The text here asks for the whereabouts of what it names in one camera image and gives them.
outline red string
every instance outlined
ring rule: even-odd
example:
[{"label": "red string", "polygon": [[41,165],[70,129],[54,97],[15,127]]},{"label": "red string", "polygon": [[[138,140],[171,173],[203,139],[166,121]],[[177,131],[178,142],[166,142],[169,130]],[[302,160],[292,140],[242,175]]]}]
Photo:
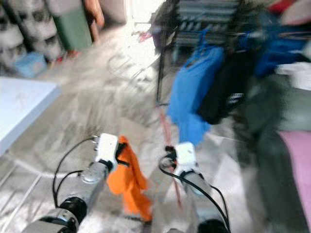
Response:
[{"label": "red string", "polygon": [[[161,125],[162,125],[162,129],[163,129],[166,145],[167,146],[171,146],[172,145],[172,142],[171,142],[171,138],[172,138],[171,126],[166,121],[165,115],[164,115],[163,110],[162,110],[161,107],[159,107],[159,113],[160,113],[160,122],[161,122]],[[176,182],[175,179],[173,179],[173,183],[174,183],[174,186],[175,186],[175,192],[176,192],[176,196],[177,196],[178,206],[179,206],[180,209],[182,209],[180,192],[179,192],[179,188],[178,188],[178,185],[177,185],[177,182]]]}]

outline orange cloth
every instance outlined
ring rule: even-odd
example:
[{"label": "orange cloth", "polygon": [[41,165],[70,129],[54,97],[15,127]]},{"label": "orange cloth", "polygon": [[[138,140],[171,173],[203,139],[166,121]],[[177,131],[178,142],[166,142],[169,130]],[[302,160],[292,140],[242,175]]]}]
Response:
[{"label": "orange cloth", "polygon": [[119,143],[127,144],[119,155],[119,159],[130,164],[130,167],[118,165],[112,172],[107,184],[113,194],[123,194],[125,211],[129,214],[140,214],[144,221],[152,219],[151,201],[141,193],[148,188],[147,180],[140,171],[138,159],[132,151],[128,140],[120,136]]}]

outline tiled floor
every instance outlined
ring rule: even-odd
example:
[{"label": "tiled floor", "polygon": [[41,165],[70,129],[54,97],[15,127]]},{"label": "tiled floor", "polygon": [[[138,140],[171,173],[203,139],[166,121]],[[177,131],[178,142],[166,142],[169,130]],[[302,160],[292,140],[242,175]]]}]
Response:
[{"label": "tiled floor", "polygon": [[[79,140],[101,132],[127,136],[142,172],[153,184],[147,192],[154,201],[150,231],[187,229],[187,213],[177,206],[172,181],[157,169],[165,141],[155,108],[156,70],[151,66],[130,78],[156,58],[150,48],[148,43],[137,45],[126,28],[111,29],[102,35],[100,43],[38,78],[58,83],[63,94],[0,158],[0,184],[1,178],[17,164],[0,186],[0,231],[21,232],[52,209],[50,176],[61,155]],[[163,96],[169,94],[173,82],[173,72],[166,72]],[[175,126],[172,141],[178,142]],[[256,181],[257,170],[247,159],[241,168],[241,151],[244,157],[251,156],[246,144],[236,138],[231,117],[213,126],[196,148],[202,174],[226,198],[232,232],[261,233],[265,231],[265,211]],[[67,159],[62,171],[84,168],[93,156],[92,145],[86,144]],[[34,188],[25,198],[31,185]],[[121,198],[113,196],[106,187],[79,232],[143,232],[141,223],[121,215]]]}]

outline pink cloth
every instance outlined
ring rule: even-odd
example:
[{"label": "pink cloth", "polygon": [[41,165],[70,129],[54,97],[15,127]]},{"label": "pink cloth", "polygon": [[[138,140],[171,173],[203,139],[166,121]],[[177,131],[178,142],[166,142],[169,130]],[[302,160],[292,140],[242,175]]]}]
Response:
[{"label": "pink cloth", "polygon": [[294,180],[311,231],[311,132],[280,132],[291,154]]}]

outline hanging clothes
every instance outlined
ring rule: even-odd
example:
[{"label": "hanging clothes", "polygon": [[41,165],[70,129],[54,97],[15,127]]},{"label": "hanging clothes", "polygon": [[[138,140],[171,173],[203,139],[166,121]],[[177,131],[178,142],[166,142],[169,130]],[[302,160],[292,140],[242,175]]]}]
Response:
[{"label": "hanging clothes", "polygon": [[119,143],[125,143],[126,146],[119,155],[118,159],[130,164],[129,167],[119,165],[117,170],[113,171],[108,179],[109,190],[115,195],[123,195],[125,212],[128,214],[140,214],[144,221],[151,221],[152,202],[141,193],[148,189],[147,179],[140,171],[138,159],[132,151],[128,140],[120,136]]},{"label": "hanging clothes", "polygon": [[252,53],[229,55],[216,73],[198,114],[209,124],[219,124],[221,119],[243,100],[255,65],[255,55]]},{"label": "hanging clothes", "polygon": [[209,129],[196,111],[213,82],[220,67],[224,51],[220,47],[207,46],[206,31],[200,36],[198,49],[178,72],[172,87],[167,115],[179,128],[179,141],[197,145]]}]

